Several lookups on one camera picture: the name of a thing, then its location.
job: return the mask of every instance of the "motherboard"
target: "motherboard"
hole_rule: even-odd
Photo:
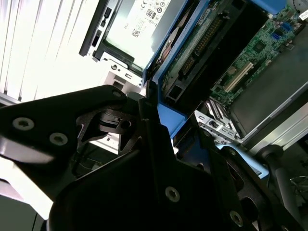
[[[304,27],[290,6],[278,15],[271,15],[214,85],[211,97],[229,106],[279,54],[293,49],[293,39]]]

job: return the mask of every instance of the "connector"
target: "connector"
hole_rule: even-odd
[[[289,32],[289,31],[291,31],[293,28],[291,27],[291,25],[290,24],[288,24],[288,23],[283,23],[282,25],[281,25],[281,27],[285,30],[285,31],[287,31],[287,32]]]
[[[225,86],[225,92],[230,92],[253,67],[254,64],[252,62],[246,63],[237,75],[234,76],[233,79]]]

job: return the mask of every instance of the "expansion slot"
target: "expansion slot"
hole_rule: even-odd
[[[225,92],[230,92],[236,84],[254,67],[252,62],[247,62],[245,66],[233,77],[233,79],[224,87]]]

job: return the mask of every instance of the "black cable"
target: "black cable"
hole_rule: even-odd
[[[35,222],[36,222],[36,220],[37,220],[37,217],[38,217],[38,213],[35,214],[35,217],[34,217],[34,221],[33,221],[33,225],[32,225],[31,231],[34,230],[34,226],[35,226]]]
[[[295,0],[293,0],[293,6],[294,6],[294,9],[296,10],[296,12],[300,13],[300,11],[295,6]]]

